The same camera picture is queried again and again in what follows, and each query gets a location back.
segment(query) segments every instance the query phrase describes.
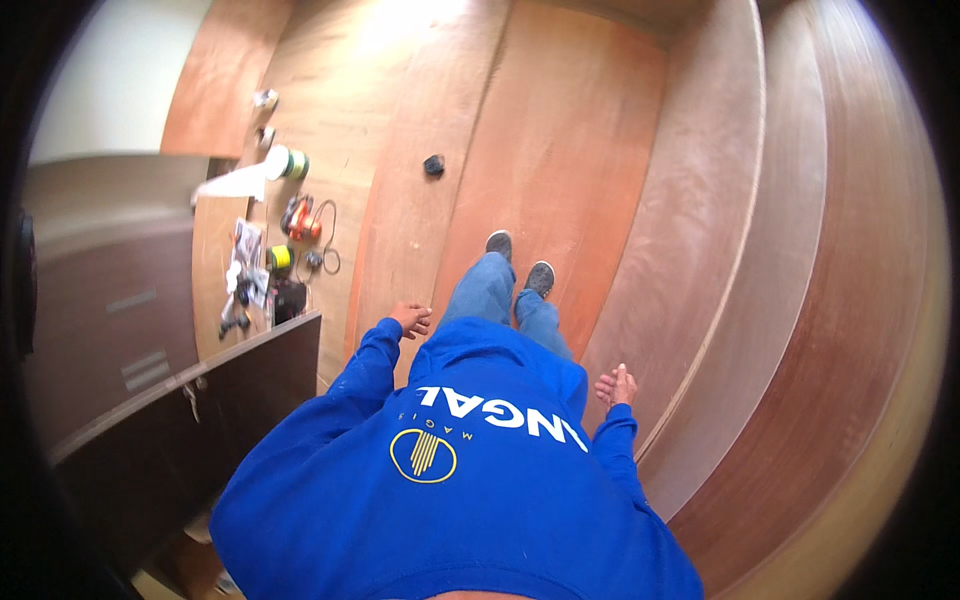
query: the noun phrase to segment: cabinet door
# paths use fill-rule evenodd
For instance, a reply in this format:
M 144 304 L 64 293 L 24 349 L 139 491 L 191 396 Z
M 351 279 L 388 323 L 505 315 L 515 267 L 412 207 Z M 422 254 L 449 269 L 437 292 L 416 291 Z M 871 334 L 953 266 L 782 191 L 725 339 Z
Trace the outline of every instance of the cabinet door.
M 320 315 L 298 317 L 131 398 L 60 446 L 67 498 L 119 573 L 133 575 L 208 508 L 247 452 L 314 395 L 319 341 Z

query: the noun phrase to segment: shoe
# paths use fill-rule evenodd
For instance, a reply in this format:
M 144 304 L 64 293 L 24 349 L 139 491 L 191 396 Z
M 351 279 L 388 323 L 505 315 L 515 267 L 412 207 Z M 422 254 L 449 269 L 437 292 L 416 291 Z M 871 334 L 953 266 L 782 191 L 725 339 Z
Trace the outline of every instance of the shoe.
M 487 238 L 487 252 L 500 252 L 510 262 L 514 256 L 514 243 L 506 229 L 498 229 Z
M 531 289 L 540 294 L 541 298 L 546 298 L 546 295 L 553 288 L 553 280 L 553 267 L 547 261 L 540 260 L 530 270 L 530 275 L 527 276 L 527 282 L 523 289 Z

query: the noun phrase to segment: power tool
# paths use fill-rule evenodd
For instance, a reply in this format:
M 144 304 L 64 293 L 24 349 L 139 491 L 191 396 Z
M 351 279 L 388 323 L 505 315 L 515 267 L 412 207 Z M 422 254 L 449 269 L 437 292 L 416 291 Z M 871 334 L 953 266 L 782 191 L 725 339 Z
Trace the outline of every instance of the power tool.
M 320 214 L 311 215 L 312 210 L 313 196 L 309 194 L 294 196 L 287 203 L 287 209 L 280 217 L 280 229 L 295 242 L 317 241 L 320 238 Z

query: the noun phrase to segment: jeans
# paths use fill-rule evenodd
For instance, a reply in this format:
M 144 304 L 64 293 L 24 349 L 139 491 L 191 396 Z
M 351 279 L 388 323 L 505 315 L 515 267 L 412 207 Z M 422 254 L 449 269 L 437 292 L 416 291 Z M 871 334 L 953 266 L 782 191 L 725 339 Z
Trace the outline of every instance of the jeans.
M 461 317 L 480 317 L 511 326 L 510 304 L 514 294 L 514 267 L 499 252 L 487 252 L 457 283 L 450 304 L 437 328 Z M 516 295 L 516 322 L 519 332 L 554 354 L 572 360 L 573 353 L 561 335 L 557 307 L 537 292 L 525 289 Z

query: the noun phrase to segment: yellow logo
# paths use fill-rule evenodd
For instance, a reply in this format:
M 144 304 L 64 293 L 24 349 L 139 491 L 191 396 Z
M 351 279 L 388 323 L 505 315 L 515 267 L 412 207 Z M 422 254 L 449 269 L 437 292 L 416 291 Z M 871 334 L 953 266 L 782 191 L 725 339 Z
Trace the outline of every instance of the yellow logo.
M 438 454 L 437 450 L 442 450 L 441 446 L 445 446 L 449 452 L 441 451 Z M 453 446 L 443 438 L 422 429 L 404 429 L 396 434 L 390 442 L 390 458 L 394 459 L 396 470 L 400 471 L 401 475 L 416 483 L 440 483 L 457 469 L 457 453 Z

